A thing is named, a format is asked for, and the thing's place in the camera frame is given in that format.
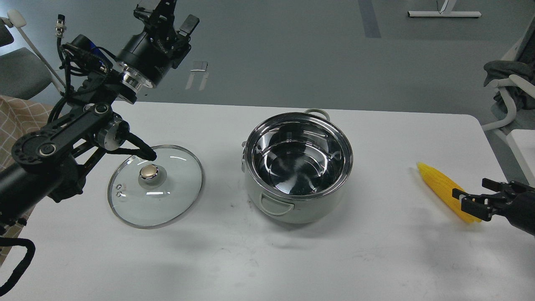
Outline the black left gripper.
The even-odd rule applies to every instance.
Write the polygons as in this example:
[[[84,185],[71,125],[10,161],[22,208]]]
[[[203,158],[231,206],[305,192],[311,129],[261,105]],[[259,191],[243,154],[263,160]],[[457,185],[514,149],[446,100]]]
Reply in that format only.
[[[176,0],[142,0],[133,16],[144,27],[119,51],[115,61],[124,72],[136,73],[145,87],[157,87],[170,69],[177,69],[190,52],[191,34],[200,19],[188,15],[175,31]]]

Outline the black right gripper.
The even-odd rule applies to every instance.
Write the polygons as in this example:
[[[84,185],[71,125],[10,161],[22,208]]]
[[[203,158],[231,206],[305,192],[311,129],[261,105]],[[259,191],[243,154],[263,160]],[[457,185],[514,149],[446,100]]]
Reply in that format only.
[[[494,215],[499,215],[516,228],[535,227],[535,193],[529,185],[482,179],[481,186],[496,193],[475,195],[452,190],[452,197],[460,200],[463,213],[473,217],[475,222],[489,222]]]

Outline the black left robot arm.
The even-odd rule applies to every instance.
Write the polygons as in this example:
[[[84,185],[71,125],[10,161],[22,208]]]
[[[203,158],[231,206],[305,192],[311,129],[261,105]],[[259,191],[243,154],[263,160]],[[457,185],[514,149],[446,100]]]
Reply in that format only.
[[[190,52],[199,18],[188,15],[176,29],[175,9],[175,0],[139,2],[133,15],[143,29],[116,55],[82,34],[63,43],[57,29],[65,90],[45,126],[15,141],[14,163],[1,173],[1,246],[25,248],[23,259],[1,286],[2,296],[19,282],[36,250],[29,239],[6,237],[6,227],[26,225],[24,214],[46,197],[59,203],[82,194],[88,173],[105,154],[157,158],[112,104],[116,99],[134,104],[141,88],[157,87]]]

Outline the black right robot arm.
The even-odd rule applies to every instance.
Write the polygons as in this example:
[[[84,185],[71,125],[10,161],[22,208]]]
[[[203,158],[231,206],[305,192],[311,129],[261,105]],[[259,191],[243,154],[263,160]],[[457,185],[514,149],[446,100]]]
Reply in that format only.
[[[514,227],[535,235],[535,189],[517,181],[497,182],[482,179],[481,186],[494,194],[469,194],[460,189],[452,190],[452,197],[459,199],[461,211],[491,221],[494,215],[505,217]]]

